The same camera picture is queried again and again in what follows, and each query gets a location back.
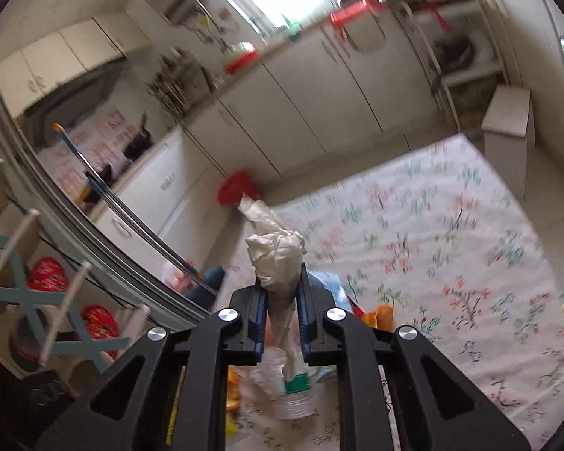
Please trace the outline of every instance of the tiled floor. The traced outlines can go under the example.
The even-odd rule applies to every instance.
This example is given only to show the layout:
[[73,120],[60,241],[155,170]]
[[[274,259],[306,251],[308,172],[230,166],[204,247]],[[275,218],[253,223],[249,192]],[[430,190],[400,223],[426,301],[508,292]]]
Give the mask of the tiled floor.
[[[323,188],[362,171],[374,168],[409,151],[415,151],[451,135],[443,127],[431,127],[398,136],[353,156],[319,165],[304,175],[288,179],[264,191],[270,206],[286,203],[301,195]],[[543,242],[546,256],[554,270],[558,290],[564,297],[564,170],[541,148],[529,157],[525,199],[522,206]],[[239,235],[241,216],[234,213],[220,237],[217,251],[210,261],[226,265],[227,256]]]

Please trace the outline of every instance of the red bag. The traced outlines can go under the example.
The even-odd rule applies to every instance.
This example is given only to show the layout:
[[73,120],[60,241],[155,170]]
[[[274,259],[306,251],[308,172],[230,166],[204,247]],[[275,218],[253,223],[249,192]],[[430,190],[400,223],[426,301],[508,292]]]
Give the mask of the red bag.
[[[92,339],[111,339],[119,337],[117,321],[103,306],[85,306],[81,313],[83,325]],[[111,358],[117,358],[117,351],[109,351]]]
[[66,292],[69,280],[56,259],[43,257],[38,259],[27,275],[27,285],[40,292]]

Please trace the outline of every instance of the metal rod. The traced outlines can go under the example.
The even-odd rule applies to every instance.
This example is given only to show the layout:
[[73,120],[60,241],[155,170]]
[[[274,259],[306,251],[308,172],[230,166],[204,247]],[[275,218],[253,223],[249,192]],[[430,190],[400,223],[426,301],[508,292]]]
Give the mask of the metal rod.
[[63,127],[60,124],[55,124],[54,128],[55,131],[61,135],[62,139],[65,141],[75,157],[78,158],[84,165],[90,175],[90,179],[93,182],[92,186],[97,188],[97,193],[103,200],[105,200],[105,203],[111,208],[111,210],[113,210],[115,214],[119,215],[127,226],[131,227],[135,233],[143,238],[151,247],[161,254],[161,256],[193,280],[194,283],[197,283],[197,285],[202,286],[209,293],[217,296],[217,292],[200,279],[199,272],[193,266],[185,262],[185,260],[173,251],[172,248],[161,241],[161,239],[155,235],[155,233],[152,232],[152,230],[150,230],[143,221],[140,220],[136,214],[134,214],[127,205],[125,205],[125,203],[123,203],[121,199],[113,193],[113,191],[111,191],[111,188],[109,188],[106,182],[99,176],[84,155],[77,150],[77,147],[75,147],[75,144],[73,144]]

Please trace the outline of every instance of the cabinet drawer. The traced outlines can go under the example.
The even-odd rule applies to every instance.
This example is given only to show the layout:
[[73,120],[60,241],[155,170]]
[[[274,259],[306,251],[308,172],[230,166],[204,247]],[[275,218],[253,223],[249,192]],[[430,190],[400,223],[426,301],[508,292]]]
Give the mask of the cabinet drawer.
[[206,169],[176,208],[160,236],[199,270],[205,268],[203,265],[232,211],[231,207],[217,203],[217,191],[224,181],[224,176],[214,166]]
[[181,131],[156,147],[159,149],[130,179],[119,197],[149,229],[159,234],[209,160]]

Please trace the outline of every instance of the red basket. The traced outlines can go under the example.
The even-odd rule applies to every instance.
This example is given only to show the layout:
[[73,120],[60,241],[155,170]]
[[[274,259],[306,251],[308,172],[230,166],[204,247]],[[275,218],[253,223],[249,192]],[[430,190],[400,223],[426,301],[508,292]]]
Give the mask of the red basket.
[[246,171],[237,171],[221,186],[217,193],[217,201],[220,205],[238,205],[242,195],[251,197],[253,200],[259,198],[259,194],[253,185],[251,177]]

